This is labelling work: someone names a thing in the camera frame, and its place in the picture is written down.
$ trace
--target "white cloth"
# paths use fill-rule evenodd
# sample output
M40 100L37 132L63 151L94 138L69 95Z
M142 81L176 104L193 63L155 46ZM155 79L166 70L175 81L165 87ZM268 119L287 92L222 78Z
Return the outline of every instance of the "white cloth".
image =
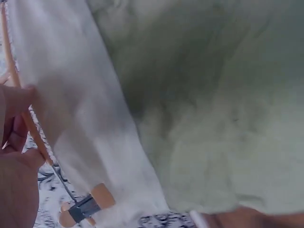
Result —
M115 71L84 0L10 0L22 84L53 153L80 194L104 183L116 205L93 215L100 227L168 210L138 139Z
M303 210L303 0L89 0L179 211Z

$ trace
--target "wooden dowel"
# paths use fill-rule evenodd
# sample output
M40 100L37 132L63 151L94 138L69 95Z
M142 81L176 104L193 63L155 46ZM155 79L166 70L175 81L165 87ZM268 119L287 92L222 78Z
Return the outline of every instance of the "wooden dowel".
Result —
M3 46L4 46L4 54L5 54L5 60L8 65L8 72L10 72L10 77L12 80L12 83L15 87L21 88L20 80L18 73L15 68L15 62L13 59L13 56L11 54L11 49L10 49L10 40L9 40L9 35L8 35L8 27L7 27L7 20L6 20L6 15L5 15L5 7L4 3L1 4L1 20L2 20L2 36L3 36ZM46 162L49 165L53 165L53 160L50 158L48 154L48 150L41 139L40 133L37 130L37 127L32 119L31 114L28 111L25 111L24 113L21 114L22 118L29 130L30 135L33 137L34 142L36 143L38 150L41 152L42 156L45 158Z

